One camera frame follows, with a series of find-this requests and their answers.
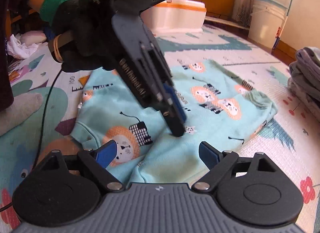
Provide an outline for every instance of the green glove cuff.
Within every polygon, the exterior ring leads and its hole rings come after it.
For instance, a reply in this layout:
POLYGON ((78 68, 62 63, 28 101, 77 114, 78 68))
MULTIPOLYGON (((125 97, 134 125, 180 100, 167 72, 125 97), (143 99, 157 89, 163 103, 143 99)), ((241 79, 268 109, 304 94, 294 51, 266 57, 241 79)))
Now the green glove cuff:
POLYGON ((49 25, 52 25, 53 17, 60 4, 66 0, 44 0, 41 9, 40 9, 40 18, 43 21, 49 22, 49 25))

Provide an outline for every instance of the black glove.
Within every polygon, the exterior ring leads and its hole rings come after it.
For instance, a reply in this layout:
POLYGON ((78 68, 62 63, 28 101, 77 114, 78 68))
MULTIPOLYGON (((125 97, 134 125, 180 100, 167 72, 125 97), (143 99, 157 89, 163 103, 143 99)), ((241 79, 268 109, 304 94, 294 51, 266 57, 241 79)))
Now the black glove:
POLYGON ((99 34, 90 16, 81 11, 79 0, 67 0, 57 9, 52 21, 56 35, 68 30, 73 32, 74 41, 59 48, 63 58, 62 71, 76 72, 104 67, 112 70, 111 60, 99 53, 99 34))

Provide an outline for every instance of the light blue baby garment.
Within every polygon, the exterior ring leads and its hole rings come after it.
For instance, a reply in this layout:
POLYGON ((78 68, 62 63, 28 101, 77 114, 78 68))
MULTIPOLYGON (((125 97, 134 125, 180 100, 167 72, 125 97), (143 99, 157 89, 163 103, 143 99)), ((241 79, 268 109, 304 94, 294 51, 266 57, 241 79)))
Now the light blue baby garment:
POLYGON ((97 69, 83 92, 71 135, 84 148, 110 139, 117 157, 107 167, 122 183, 180 183, 206 169, 199 144, 235 150, 277 113, 275 104, 250 84, 207 60, 171 69, 187 115, 186 133, 175 138, 160 112, 143 109, 114 71, 97 69))

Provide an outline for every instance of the blue gripper pad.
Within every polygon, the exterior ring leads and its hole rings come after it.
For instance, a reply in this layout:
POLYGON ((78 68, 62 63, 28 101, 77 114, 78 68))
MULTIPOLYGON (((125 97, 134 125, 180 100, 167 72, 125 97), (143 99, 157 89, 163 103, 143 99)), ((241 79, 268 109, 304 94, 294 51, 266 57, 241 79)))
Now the blue gripper pad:
POLYGON ((117 143, 114 140, 110 140, 95 150, 95 153, 97 163, 106 168, 117 155, 117 143))
POLYGON ((183 122, 185 122, 187 120, 187 116, 186 116, 186 114, 185 114, 185 112, 179 102, 179 99, 178 99, 176 93, 174 92, 173 87, 170 87, 167 84, 163 84, 163 86, 164 86, 165 91, 170 94, 173 103, 175 103, 178 108, 178 111, 182 117, 183 122))
POLYGON ((199 157, 207 168, 211 170, 221 161, 223 155, 207 142, 201 142, 199 145, 199 157))

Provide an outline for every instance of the mop handle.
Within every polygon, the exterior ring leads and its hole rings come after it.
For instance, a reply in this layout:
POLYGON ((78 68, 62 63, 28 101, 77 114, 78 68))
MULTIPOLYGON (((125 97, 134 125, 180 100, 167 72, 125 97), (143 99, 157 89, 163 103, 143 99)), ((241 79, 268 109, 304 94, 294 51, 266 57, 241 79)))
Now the mop handle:
POLYGON ((288 11, 287 11, 287 15, 286 15, 286 17, 284 18, 284 21, 282 22, 279 36, 276 38, 276 42, 274 43, 274 45, 273 45, 273 47, 272 47, 272 51, 276 48, 276 46, 277 46, 278 43, 279 43, 280 36, 281 36, 281 34, 282 34, 282 32, 283 32, 283 29, 284 29, 284 26, 285 26, 285 24, 287 23, 287 20, 288 20, 288 16, 289 16, 289 12, 290 12, 290 9, 291 9, 292 1, 293 1, 293 0, 290 0, 290 4, 289 4, 288 11))

